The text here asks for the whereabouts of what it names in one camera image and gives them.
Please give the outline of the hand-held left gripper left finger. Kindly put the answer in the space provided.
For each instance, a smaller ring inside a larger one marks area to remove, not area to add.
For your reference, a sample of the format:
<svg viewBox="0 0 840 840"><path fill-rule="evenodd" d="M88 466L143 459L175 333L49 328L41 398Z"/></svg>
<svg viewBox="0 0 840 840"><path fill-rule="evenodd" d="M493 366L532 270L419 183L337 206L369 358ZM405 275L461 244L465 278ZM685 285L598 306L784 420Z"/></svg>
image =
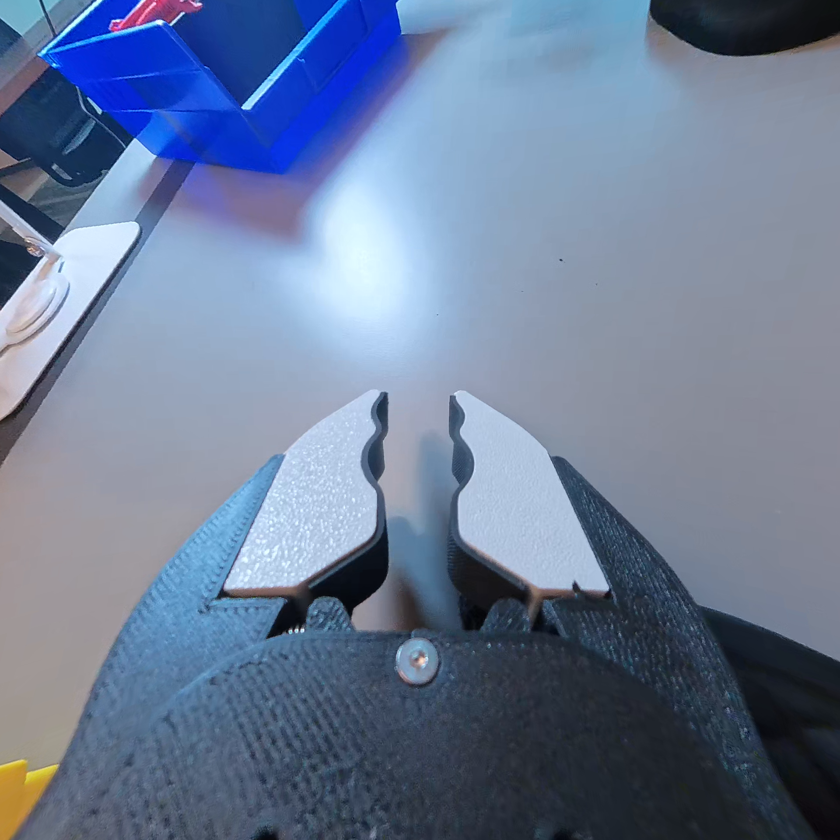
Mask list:
<svg viewBox="0 0 840 840"><path fill-rule="evenodd" d="M387 575L384 471L388 396L370 390L289 447L238 551L228 597L356 607Z"/></svg>

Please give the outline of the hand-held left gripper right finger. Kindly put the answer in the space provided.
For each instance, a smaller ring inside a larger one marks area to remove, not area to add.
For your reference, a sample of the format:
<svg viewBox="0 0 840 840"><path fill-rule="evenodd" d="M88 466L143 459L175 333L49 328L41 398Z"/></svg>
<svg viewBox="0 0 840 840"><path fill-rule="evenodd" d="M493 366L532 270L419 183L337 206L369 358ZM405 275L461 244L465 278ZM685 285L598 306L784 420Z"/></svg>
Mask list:
<svg viewBox="0 0 840 840"><path fill-rule="evenodd" d="M448 572L471 605L610 592L556 466L526 429L467 391L449 400L452 472Z"/></svg>

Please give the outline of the yellow plastic bin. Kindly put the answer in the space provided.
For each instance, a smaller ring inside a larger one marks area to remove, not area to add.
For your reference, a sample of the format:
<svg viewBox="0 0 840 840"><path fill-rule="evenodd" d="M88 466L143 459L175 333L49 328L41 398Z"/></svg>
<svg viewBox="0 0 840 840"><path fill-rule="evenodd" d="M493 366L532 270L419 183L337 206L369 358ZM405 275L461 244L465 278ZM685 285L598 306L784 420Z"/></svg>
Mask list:
<svg viewBox="0 0 840 840"><path fill-rule="evenodd" d="M26 760L1 765L1 839L12 838L32 812L58 764L28 770Z"/></svg>

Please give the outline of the blue plastic bin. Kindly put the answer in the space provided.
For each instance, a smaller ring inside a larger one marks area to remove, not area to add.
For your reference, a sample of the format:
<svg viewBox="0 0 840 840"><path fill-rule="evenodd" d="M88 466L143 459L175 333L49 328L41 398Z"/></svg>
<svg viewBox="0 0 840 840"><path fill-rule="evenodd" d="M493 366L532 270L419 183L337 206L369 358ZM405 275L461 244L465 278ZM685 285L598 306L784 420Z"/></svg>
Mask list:
<svg viewBox="0 0 840 840"><path fill-rule="evenodd" d="M401 34L395 1L100 1L39 55L153 154L282 173Z"/></svg>

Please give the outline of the white document stand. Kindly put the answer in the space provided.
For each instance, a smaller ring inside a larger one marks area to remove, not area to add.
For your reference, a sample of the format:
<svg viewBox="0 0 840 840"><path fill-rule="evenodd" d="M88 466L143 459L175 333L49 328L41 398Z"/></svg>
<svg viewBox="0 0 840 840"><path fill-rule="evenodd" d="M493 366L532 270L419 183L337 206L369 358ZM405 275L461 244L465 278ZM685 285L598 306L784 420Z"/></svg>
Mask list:
<svg viewBox="0 0 840 840"><path fill-rule="evenodd" d="M136 246L136 221L78 227L50 243L2 202L3 221L37 258L2 306L1 418L12 415L46 372Z"/></svg>

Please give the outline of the dark cloth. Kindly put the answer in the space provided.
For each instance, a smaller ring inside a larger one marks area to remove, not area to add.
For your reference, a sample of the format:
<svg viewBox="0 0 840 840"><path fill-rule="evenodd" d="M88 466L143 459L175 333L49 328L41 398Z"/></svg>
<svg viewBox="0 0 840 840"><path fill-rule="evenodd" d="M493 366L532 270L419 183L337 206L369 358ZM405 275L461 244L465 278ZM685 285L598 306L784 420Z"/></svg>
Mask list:
<svg viewBox="0 0 840 840"><path fill-rule="evenodd" d="M839 838L839 663L762 626L701 608L774 768L818 838Z"/></svg>

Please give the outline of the black textured wrist pad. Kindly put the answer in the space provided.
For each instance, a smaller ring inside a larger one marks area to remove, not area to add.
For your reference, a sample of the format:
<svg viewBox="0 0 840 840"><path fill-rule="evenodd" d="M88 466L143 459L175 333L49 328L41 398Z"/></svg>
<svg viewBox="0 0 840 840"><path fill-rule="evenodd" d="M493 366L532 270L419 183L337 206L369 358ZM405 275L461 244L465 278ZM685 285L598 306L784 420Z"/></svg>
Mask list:
<svg viewBox="0 0 840 840"><path fill-rule="evenodd" d="M839 32L838 1L651 1L649 16L678 39L720 56L762 56Z"/></svg>

